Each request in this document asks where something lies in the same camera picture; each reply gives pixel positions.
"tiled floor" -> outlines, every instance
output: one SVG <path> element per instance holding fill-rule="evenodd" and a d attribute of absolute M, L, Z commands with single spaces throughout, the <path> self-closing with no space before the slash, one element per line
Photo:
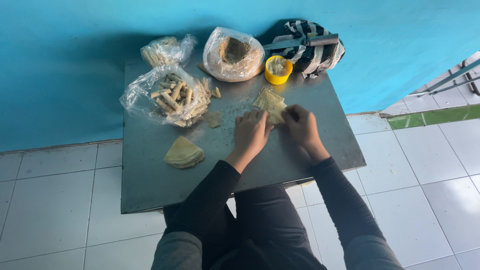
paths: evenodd
<path fill-rule="evenodd" d="M 480 120 L 392 131 L 348 116 L 367 167 L 345 176 L 408 270 L 480 265 Z M 121 142 L 0 156 L 0 269 L 148 269 L 159 212 L 120 215 Z M 287 192 L 315 256 L 345 269 L 315 183 Z M 235 214 L 235 201 L 228 206 Z"/>
<path fill-rule="evenodd" d="M 467 64 L 471 64 L 475 60 L 480 59 L 480 52 L 476 52 L 472 56 L 467 59 Z M 449 71 L 446 71 L 440 74 L 438 77 L 434 78 L 433 80 L 429 81 L 424 86 L 420 87 L 419 89 L 413 92 L 421 92 L 427 89 L 441 80 L 448 77 L 450 74 L 455 73 L 456 71 L 461 69 L 461 64 L 458 64 L 452 67 Z M 472 78 L 476 78 L 480 76 L 480 68 L 477 67 L 469 72 Z M 455 81 L 456 83 L 461 83 L 467 80 L 466 75 L 462 75 L 458 77 Z M 448 86 L 452 86 L 453 82 L 448 82 L 443 86 L 439 87 L 437 90 L 446 88 Z M 476 82 L 477 87 L 480 87 L 480 81 Z M 473 104 L 480 104 L 480 96 L 475 95 L 472 90 L 471 86 L 466 84 L 462 86 L 457 86 L 455 88 L 449 89 L 444 92 L 437 93 L 435 95 L 423 95 L 421 97 L 418 96 L 406 96 L 403 99 L 395 102 L 390 107 L 383 110 L 381 113 L 387 113 L 391 115 L 400 115 L 406 113 L 414 113 L 419 111 L 427 111 L 427 110 L 439 110 L 445 108 L 452 108 L 452 107 L 460 107 L 466 105 L 473 105 Z"/>

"knife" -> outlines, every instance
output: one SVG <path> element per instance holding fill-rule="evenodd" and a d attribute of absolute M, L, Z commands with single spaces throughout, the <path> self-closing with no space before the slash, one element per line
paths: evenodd
<path fill-rule="evenodd" d="M 264 45 L 264 50 L 283 49 L 283 48 L 296 47 L 300 45 L 314 47 L 314 46 L 320 46 L 320 45 L 335 44 L 337 42 L 338 42 L 338 34 L 329 34 L 329 35 L 309 37 L 309 38 L 305 38 L 305 36 L 302 36 L 299 38 L 292 38 L 292 39 L 282 40 L 272 44 Z"/>

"clear plastic bag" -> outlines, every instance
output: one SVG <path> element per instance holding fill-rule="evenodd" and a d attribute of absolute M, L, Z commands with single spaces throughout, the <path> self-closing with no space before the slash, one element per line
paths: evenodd
<path fill-rule="evenodd" d="M 184 67 L 197 44 L 197 38 L 190 34 L 186 34 L 181 41 L 174 36 L 165 36 L 150 41 L 140 52 L 145 63 L 152 68 L 176 63 Z"/>
<path fill-rule="evenodd" d="M 203 54 L 205 70 L 224 82 L 241 82 L 256 75 L 265 51 L 255 38 L 236 30 L 217 27 Z"/>
<path fill-rule="evenodd" d="M 186 87 L 192 90 L 193 99 L 190 104 L 180 105 L 180 109 L 174 112 L 166 111 L 156 101 L 157 98 L 161 99 L 161 96 L 152 97 L 153 92 L 157 92 L 162 88 L 160 83 L 165 82 L 168 74 L 175 74 L 186 84 Z M 160 65 L 129 84 L 120 97 L 120 103 L 128 114 L 134 118 L 155 124 L 173 124 L 189 127 L 201 119 L 201 115 L 206 112 L 207 105 L 210 103 L 210 98 L 206 91 L 208 89 L 204 89 L 200 80 L 194 79 L 178 64 Z"/>

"left hand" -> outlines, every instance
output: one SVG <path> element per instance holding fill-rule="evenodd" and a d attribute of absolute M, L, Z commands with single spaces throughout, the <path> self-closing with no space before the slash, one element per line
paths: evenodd
<path fill-rule="evenodd" d="M 273 125 L 267 124 L 269 113 L 263 110 L 246 111 L 235 118 L 235 148 L 225 159 L 239 173 L 264 148 Z"/>

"black and white plastic bag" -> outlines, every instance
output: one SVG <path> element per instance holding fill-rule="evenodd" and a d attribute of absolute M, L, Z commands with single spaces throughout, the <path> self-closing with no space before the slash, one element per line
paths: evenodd
<path fill-rule="evenodd" d="M 283 35 L 274 38 L 272 43 L 299 37 L 317 37 L 331 34 L 327 29 L 311 21 L 287 22 Z M 318 73 L 332 69 L 345 54 L 343 42 L 322 46 L 296 46 L 285 49 L 273 49 L 272 55 L 281 55 L 293 64 L 293 71 L 301 72 L 303 78 L 315 78 Z"/>

